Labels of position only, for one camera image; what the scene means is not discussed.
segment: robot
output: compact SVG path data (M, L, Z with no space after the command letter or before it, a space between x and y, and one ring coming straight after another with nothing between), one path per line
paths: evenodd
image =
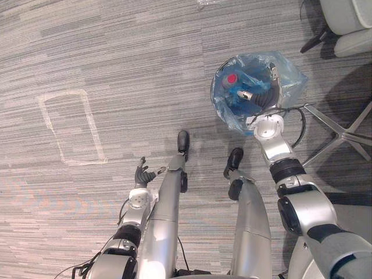
M279 108L280 78L273 65L275 105ZM254 99L247 92L241 98ZM301 236L324 278L368 279L372 275L372 245L361 236L341 229L332 203L314 183L283 138L284 119L279 114L261 113L247 119L276 184L278 209L285 229ZM268 279L272 278L270 227L262 197L255 182L239 169L243 150L235 148L224 170L229 180L229 197L238 202L234 249L229 275L205 271L176 270L178 201L187 191L185 164L189 135L178 134L178 151L166 168L147 172L145 158L135 172L135 187L130 191L128 210L119 228L102 250L88 263L73 269L83 279ZM158 194L147 189L157 175L166 172ZM143 238L141 257L137 252Z

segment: red cap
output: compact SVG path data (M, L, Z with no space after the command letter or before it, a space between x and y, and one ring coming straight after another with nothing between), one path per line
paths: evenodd
M236 74L229 74L227 77L228 83L236 83L238 80L238 76Z

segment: striped carpet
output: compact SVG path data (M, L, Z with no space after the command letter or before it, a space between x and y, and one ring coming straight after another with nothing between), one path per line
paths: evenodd
M269 215L273 274L287 269L296 239L281 225L269 170L254 140L217 117L209 87L228 58L278 50L309 78L299 103L353 122L371 99L372 55L325 59L328 44L299 53L322 22L317 1L305 2L301 20L301 2L1 1L0 278L53 278L93 256L116 231L139 158L164 166L181 129L191 135L179 228L190 268L230 268L237 204L222 172L241 146L241 168L257 180ZM306 115L302 160L332 138ZM300 128L294 113L286 138ZM370 115L358 132L371 134ZM371 164L347 144L307 171L327 192L371 192Z

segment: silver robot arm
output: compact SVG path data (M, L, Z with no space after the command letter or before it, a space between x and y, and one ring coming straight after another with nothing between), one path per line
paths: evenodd
M372 245L337 226L332 203L282 137L280 115L258 116L251 129L270 168L285 229L302 235L325 278L371 278Z
M151 202L156 196L147 189L147 183L166 170L145 171L145 158L141 158L135 173L135 188L130 191L128 210L120 217L119 228L102 249L87 273L88 279L125 278L135 279L138 263L137 250L143 236L147 218L151 212Z

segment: trash bag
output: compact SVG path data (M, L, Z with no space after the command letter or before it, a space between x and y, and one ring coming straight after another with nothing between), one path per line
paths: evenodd
M216 72L210 87L210 98L218 116L243 135L253 135L246 126L247 117L262 111L262 107L240 98L237 90L265 94L270 90L275 65L281 79L282 108L290 108L305 91L307 77L277 51L240 54L226 61Z

